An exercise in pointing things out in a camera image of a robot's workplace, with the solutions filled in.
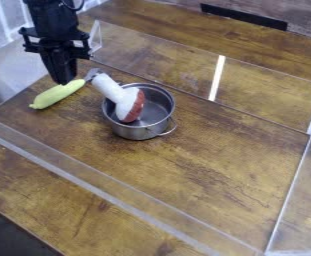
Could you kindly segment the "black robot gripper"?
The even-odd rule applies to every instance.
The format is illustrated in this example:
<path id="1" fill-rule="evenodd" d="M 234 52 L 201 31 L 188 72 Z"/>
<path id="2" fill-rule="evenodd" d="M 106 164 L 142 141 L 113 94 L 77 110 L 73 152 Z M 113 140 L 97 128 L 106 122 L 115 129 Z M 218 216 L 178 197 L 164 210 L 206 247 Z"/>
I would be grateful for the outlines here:
<path id="1" fill-rule="evenodd" d="M 67 84 L 77 76 L 75 58 L 90 57 L 90 35 L 79 30 L 78 12 L 86 0 L 23 0 L 27 5 L 33 27 L 22 27 L 27 52 L 42 55 L 49 73 L 58 84 Z"/>

